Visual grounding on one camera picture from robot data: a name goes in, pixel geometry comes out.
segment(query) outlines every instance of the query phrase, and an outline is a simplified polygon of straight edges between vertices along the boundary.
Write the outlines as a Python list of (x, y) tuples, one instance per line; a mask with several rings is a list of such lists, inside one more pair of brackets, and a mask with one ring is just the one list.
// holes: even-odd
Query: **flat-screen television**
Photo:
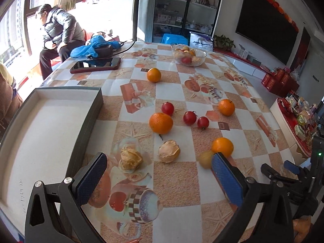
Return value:
[(236, 33), (252, 40), (287, 64), (297, 31), (267, 0), (243, 0)]

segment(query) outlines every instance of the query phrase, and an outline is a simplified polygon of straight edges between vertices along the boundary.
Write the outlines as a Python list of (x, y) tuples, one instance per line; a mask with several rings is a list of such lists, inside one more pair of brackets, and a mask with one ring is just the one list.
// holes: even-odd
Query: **gift box stack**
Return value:
[(297, 91), (298, 83), (284, 69), (278, 69), (276, 74), (267, 73), (262, 85), (271, 93), (286, 97), (289, 91)]

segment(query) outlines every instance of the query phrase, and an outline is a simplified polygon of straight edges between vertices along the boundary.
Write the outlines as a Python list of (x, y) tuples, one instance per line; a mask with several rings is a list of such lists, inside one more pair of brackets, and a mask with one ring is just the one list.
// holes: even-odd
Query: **glass door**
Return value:
[(156, 0), (152, 42), (161, 43), (165, 33), (181, 35), (187, 0)]
[(190, 32), (211, 35), (220, 0), (190, 0), (183, 35), (190, 38)]

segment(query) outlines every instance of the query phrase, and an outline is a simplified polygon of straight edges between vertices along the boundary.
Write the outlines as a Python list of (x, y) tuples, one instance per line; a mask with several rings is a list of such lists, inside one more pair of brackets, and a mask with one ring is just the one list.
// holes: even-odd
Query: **glass bowl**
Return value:
[(172, 55), (178, 64), (189, 67), (197, 67), (206, 60), (206, 52), (197, 48), (191, 48), (187, 45), (173, 44), (171, 45)]

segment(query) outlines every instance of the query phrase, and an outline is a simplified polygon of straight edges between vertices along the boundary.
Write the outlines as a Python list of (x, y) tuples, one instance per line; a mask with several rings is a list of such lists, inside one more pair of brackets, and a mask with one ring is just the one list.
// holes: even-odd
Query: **metal screw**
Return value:
[(253, 177), (251, 177), (251, 176), (247, 177), (246, 180), (247, 180), (247, 182), (248, 182), (249, 184), (253, 184), (253, 183), (255, 183), (255, 179), (254, 179)]
[(71, 182), (72, 182), (72, 178), (71, 177), (67, 177), (67, 178), (64, 179), (64, 183), (65, 184), (69, 184)]
[(282, 181), (278, 181), (277, 186), (280, 187), (280, 188), (283, 188), (284, 184), (282, 183)]
[(42, 185), (42, 182), (41, 181), (37, 181), (36, 183), (35, 183), (35, 186), (36, 187), (40, 187)]

